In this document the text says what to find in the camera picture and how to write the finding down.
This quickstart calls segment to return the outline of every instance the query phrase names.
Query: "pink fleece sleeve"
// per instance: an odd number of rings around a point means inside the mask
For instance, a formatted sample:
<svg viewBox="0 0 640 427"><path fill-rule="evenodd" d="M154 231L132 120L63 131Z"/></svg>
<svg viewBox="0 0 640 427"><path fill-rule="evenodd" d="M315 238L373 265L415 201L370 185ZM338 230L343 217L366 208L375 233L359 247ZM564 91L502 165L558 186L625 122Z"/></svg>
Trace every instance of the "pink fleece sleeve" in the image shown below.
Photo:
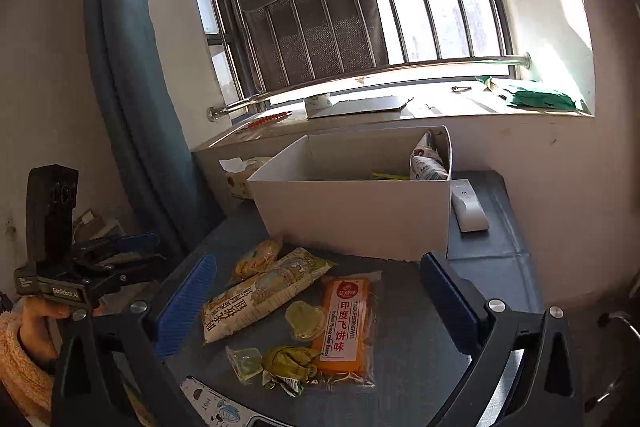
<svg viewBox="0 0 640 427"><path fill-rule="evenodd" d="M18 341L20 315L0 315L0 380L26 417L50 422L53 379L35 365Z"/></svg>

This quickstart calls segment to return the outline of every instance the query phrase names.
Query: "window sill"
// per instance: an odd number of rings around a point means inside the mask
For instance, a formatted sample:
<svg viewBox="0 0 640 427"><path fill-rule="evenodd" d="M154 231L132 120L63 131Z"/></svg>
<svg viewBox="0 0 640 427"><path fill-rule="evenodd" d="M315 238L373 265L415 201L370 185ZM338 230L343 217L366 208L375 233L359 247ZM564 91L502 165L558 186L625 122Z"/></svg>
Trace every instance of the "window sill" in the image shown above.
<svg viewBox="0 0 640 427"><path fill-rule="evenodd" d="M453 92L452 87L469 87L470 90ZM261 138L284 136L300 132L313 132L353 125L380 123L385 121L411 121L424 118L449 118L456 116L497 116L530 114L539 116L566 116L566 117L591 117L590 114L579 110L562 111L555 109L536 109L510 107L500 97L485 90L477 80L456 80L451 82L439 82L437 84L422 84L411 86L389 86L379 89L361 92L350 92L332 96L332 102L341 100L356 100L362 98L375 98L379 96L398 96L400 99L412 98L402 111L386 111L376 113L350 114L345 116L331 116L307 120L305 105L303 102L279 105L264 113L255 115L253 119L268 116L283 111L291 111L292 114L285 120L265 124L251 131L235 132L247 121L237 124L230 130L217 135L211 140L197 147L194 152L206 150L210 147L228 145L237 142L246 142Z"/></svg>

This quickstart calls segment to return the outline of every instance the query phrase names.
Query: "hot air balloon drawing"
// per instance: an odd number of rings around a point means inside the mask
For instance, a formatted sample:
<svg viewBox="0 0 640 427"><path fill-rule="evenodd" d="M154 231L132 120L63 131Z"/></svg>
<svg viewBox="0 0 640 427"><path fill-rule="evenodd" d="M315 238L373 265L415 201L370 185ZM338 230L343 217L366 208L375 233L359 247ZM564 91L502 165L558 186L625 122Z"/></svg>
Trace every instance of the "hot air balloon drawing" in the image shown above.
<svg viewBox="0 0 640 427"><path fill-rule="evenodd" d="M221 400L218 403L218 413L211 419L217 420L218 425L222 425L224 422L237 423L240 421L240 412L234 406Z"/></svg>

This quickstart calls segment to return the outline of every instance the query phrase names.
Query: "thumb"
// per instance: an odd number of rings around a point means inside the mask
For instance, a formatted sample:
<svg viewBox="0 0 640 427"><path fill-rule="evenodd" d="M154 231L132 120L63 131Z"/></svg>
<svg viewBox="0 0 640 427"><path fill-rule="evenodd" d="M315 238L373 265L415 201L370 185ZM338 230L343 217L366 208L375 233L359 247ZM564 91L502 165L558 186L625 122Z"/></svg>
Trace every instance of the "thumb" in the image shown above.
<svg viewBox="0 0 640 427"><path fill-rule="evenodd" d="M64 319L71 313L69 306L49 301L42 296L30 297L24 304L24 312L31 317Z"/></svg>

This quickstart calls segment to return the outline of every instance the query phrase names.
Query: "person's arm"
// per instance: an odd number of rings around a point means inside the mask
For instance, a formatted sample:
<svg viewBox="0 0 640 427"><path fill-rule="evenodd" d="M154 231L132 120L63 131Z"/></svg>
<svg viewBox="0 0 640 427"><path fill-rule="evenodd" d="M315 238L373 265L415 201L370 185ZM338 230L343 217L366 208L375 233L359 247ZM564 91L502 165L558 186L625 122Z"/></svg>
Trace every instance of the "person's arm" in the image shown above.
<svg viewBox="0 0 640 427"><path fill-rule="evenodd" d="M46 318L69 316L65 305L42 297L24 299L22 315L0 315L0 380L26 417L50 422L53 380L43 367L57 358Z"/></svg>

